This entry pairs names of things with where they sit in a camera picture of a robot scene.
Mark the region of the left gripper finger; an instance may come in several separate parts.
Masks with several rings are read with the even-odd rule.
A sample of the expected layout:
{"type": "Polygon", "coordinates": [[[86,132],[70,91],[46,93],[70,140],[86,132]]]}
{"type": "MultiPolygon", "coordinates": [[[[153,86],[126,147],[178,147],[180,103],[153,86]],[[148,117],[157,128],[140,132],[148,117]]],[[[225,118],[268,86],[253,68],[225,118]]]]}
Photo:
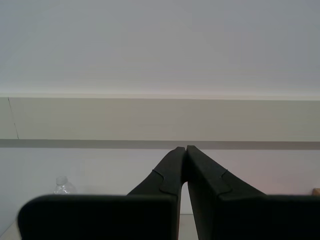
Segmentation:
{"type": "Polygon", "coordinates": [[[17,225],[24,240],[176,240],[184,147],[171,150],[126,195],[44,195],[27,202],[17,225]]]}
{"type": "Polygon", "coordinates": [[[268,195],[197,147],[186,149],[187,186],[200,240],[318,240],[320,198],[268,195]]]}

